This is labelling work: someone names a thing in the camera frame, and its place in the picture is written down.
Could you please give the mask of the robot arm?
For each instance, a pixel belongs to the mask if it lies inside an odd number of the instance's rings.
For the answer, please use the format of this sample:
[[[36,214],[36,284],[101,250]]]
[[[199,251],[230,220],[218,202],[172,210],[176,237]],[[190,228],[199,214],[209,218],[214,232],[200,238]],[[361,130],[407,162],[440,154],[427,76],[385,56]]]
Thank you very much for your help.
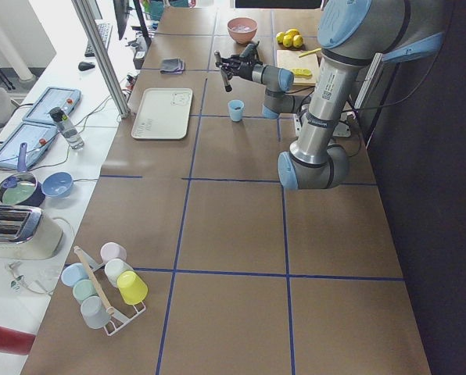
[[[385,63],[436,53],[443,42],[444,12],[442,1],[327,2],[317,31],[322,47],[320,73],[307,98],[289,94],[293,73],[262,63],[253,42],[229,58],[214,53],[227,91],[234,76],[265,87],[264,117],[302,113],[298,138],[278,157],[278,176],[284,188],[328,189],[346,179],[349,158],[332,135],[359,70],[377,53]]]

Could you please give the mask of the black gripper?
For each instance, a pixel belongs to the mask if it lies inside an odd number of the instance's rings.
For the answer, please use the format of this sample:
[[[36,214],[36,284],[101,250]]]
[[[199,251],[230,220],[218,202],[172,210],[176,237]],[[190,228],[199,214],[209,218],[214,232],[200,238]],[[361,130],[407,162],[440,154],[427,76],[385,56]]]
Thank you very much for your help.
[[[241,77],[245,80],[253,80],[254,69],[261,66],[261,61],[252,56],[233,55],[232,59],[219,58],[215,65],[221,67],[220,73],[225,77]]]

